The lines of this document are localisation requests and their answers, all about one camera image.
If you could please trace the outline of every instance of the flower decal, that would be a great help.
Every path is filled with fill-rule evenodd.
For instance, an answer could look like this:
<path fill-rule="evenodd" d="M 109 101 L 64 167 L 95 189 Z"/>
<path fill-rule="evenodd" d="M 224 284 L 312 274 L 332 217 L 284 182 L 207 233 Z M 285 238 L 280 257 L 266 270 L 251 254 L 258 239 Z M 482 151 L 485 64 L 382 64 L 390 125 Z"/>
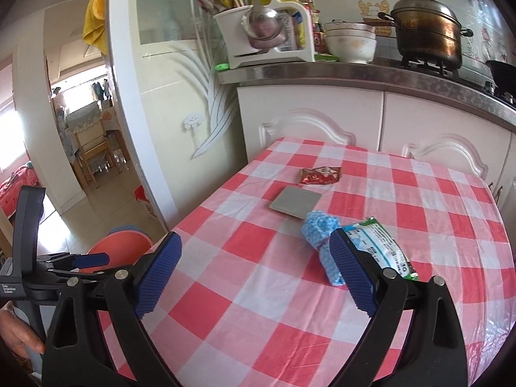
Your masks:
<path fill-rule="evenodd" d="M 185 120 L 183 121 L 183 126 L 185 129 L 191 129 L 192 130 L 192 138 L 193 138 L 193 144 L 195 145 L 195 150 L 198 150 L 200 147 L 199 142 L 199 135 L 197 134 L 197 127 L 204 122 L 204 116 L 202 113 L 196 112 L 192 113 L 191 115 L 185 117 Z"/>
<path fill-rule="evenodd" d="M 185 129 L 191 129 L 199 126 L 201 123 L 204 122 L 204 117 L 202 117 L 201 113 L 193 113 L 190 116 L 185 117 L 185 120 L 183 121 L 183 125 Z"/>

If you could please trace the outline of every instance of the tiled floor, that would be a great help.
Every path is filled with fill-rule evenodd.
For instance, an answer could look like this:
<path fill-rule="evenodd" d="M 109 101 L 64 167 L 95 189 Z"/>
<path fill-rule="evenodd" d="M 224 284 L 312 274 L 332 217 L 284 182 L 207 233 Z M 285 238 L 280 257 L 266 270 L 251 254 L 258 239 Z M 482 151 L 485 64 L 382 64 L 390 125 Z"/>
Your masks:
<path fill-rule="evenodd" d="M 112 228 L 122 225 L 141 228 L 154 243 L 164 235 L 158 220 L 134 198 L 134 190 L 140 182 L 132 163 L 121 163 L 121 168 L 120 174 L 116 169 L 97 172 L 98 189 L 90 183 L 85 199 L 62 217 L 53 212 L 40 224 L 39 254 L 87 253 Z"/>

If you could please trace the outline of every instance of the white bowl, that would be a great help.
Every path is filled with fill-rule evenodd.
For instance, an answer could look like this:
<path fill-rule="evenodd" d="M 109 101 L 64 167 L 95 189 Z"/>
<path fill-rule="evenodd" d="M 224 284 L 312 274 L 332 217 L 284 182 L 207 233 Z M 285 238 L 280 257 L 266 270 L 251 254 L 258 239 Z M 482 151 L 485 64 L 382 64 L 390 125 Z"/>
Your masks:
<path fill-rule="evenodd" d="M 329 30 L 326 32 L 326 36 L 361 36 L 368 37 L 369 39 L 376 39 L 376 35 L 373 32 L 358 29 L 336 29 Z"/>
<path fill-rule="evenodd" d="M 327 36 L 330 54 L 340 62 L 367 64 L 375 58 L 376 39 L 362 36 Z"/>
<path fill-rule="evenodd" d="M 366 25 L 365 23 L 348 23 L 343 22 L 342 20 L 334 20 L 331 23 L 324 24 L 324 30 L 341 30 L 341 29 L 357 29 L 357 30 L 365 30 L 366 32 L 375 32 L 375 27 Z"/>

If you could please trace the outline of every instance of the kitchen cabinet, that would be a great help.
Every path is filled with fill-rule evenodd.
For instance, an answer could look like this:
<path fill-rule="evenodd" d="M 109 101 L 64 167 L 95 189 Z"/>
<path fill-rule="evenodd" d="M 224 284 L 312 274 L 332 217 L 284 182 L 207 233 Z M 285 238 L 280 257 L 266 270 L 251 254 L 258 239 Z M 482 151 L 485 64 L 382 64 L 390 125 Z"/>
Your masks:
<path fill-rule="evenodd" d="M 516 256 L 516 134 L 512 134 L 509 151 L 498 184 L 493 187 L 501 218 Z"/>
<path fill-rule="evenodd" d="M 280 137 L 378 150 L 383 92 L 317 85 L 238 88 L 247 159 Z"/>
<path fill-rule="evenodd" d="M 386 93 L 380 151 L 481 177 L 495 185 L 511 133 L 442 104 Z"/>

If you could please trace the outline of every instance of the dish rack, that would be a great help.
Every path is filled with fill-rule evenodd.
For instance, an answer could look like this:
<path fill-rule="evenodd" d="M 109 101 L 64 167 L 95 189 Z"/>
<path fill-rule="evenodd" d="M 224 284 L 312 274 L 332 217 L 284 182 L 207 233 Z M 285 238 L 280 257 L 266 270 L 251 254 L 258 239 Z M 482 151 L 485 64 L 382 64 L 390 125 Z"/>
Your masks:
<path fill-rule="evenodd" d="M 280 51 L 278 48 L 259 50 L 249 44 L 248 37 L 241 25 L 242 17 L 251 5 L 232 8 L 215 15 L 220 32 L 223 35 L 228 51 L 228 63 L 231 69 L 245 65 L 257 65 L 273 62 L 306 61 L 314 62 L 314 38 L 312 34 L 312 20 L 302 4 L 295 1 L 270 0 L 266 6 L 274 10 L 294 9 L 301 14 L 305 36 L 303 49 Z"/>

